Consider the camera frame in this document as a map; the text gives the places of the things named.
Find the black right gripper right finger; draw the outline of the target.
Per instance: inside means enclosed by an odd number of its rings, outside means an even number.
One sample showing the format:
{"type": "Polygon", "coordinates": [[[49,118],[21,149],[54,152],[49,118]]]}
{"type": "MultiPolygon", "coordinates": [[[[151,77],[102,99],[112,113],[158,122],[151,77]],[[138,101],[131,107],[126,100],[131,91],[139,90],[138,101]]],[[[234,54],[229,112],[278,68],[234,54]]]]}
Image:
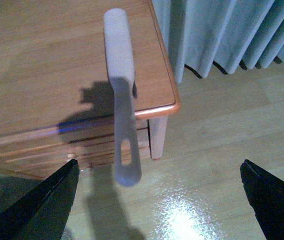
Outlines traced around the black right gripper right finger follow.
{"type": "Polygon", "coordinates": [[[240,176],[247,200],[267,240],[284,240],[284,181],[246,159],[240,176]]]}

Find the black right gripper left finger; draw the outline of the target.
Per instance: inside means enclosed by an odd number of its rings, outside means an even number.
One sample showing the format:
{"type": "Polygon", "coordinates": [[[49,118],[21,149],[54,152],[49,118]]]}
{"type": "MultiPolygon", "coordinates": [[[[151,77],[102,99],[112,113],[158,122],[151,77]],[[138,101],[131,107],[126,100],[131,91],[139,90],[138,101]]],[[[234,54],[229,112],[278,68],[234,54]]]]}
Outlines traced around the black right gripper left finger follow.
{"type": "Polygon", "coordinates": [[[71,159],[0,214],[0,240],[62,238],[79,181],[79,165],[71,159]]]}

